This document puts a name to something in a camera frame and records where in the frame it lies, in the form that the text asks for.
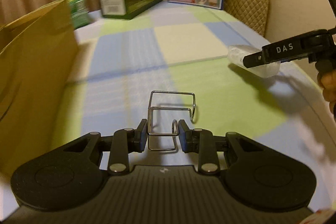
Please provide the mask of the person's right hand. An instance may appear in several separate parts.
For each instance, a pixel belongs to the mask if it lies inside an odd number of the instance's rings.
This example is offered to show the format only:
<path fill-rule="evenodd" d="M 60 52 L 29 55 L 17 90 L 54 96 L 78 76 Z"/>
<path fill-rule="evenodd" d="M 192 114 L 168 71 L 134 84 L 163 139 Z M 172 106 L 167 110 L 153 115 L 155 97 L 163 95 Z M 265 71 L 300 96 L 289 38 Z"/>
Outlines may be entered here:
<path fill-rule="evenodd" d="M 335 118 L 335 104 L 336 104 L 336 71 L 322 74 L 318 73 L 318 84 L 322 88 L 322 95 L 326 102 L 329 103 L 330 112 Z"/>

